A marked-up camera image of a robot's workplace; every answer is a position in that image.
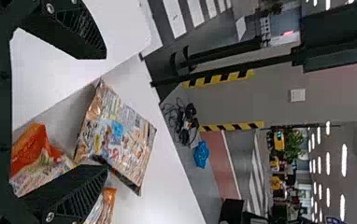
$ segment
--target black cable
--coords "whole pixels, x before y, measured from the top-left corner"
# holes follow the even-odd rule
[[[182,144],[185,147],[189,147],[194,140],[197,137],[198,134],[198,129],[199,129],[199,125],[196,126],[196,131],[193,135],[193,138],[190,141],[190,138],[188,137],[188,141],[183,142],[183,139],[181,139],[180,135],[183,134],[183,130],[182,129],[182,125],[180,125],[180,123],[182,124],[182,122],[185,121],[186,117],[185,117],[185,109],[186,109],[186,105],[184,104],[184,102],[182,101],[181,98],[177,97],[176,98],[176,103],[175,104],[169,104],[166,103],[162,106],[161,110],[162,113],[164,114],[164,118],[166,120],[167,126],[171,129],[173,129],[173,140],[176,143]],[[179,120],[179,113],[182,113],[182,120]],[[188,135],[191,136],[191,130],[193,128],[191,128],[190,130],[188,130]]]

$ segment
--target red floor stripe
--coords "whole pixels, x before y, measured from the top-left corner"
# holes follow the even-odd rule
[[[201,137],[207,142],[207,147],[210,149],[211,169],[216,178],[221,198],[239,199],[221,132],[204,132],[201,133]]]

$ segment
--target ceiling light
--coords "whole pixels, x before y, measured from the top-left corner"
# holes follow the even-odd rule
[[[341,200],[339,203],[339,216],[341,221],[345,221],[345,196],[341,194]]]
[[[330,152],[326,153],[326,174],[330,175]]]
[[[348,160],[348,148],[347,145],[342,145],[342,156],[341,156],[341,173],[342,176],[347,176],[347,160]]]
[[[327,7],[327,2],[328,2],[328,8],[330,8],[330,0],[326,0],[326,7]],[[326,122],[326,134],[330,135],[330,121]]]
[[[318,127],[318,145],[321,144],[321,127]]]
[[[312,134],[312,149],[315,149],[315,134]]]
[[[321,174],[321,157],[318,157],[318,173]]]
[[[326,205],[327,207],[330,207],[330,189],[326,189]]]
[[[319,184],[319,200],[322,198],[321,184]]]

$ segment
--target blue plastic bag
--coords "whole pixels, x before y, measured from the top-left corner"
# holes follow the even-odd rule
[[[209,155],[210,151],[207,148],[206,142],[199,142],[198,146],[195,148],[195,152],[193,153],[193,158],[195,159],[196,166],[205,169],[206,161]]]

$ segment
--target tangled cable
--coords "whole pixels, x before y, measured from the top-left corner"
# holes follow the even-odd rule
[[[194,117],[196,109],[193,104],[185,105],[180,98],[176,98],[175,104],[166,103],[161,110],[167,126],[173,129],[174,141],[189,147],[195,140],[199,128],[198,119]]]

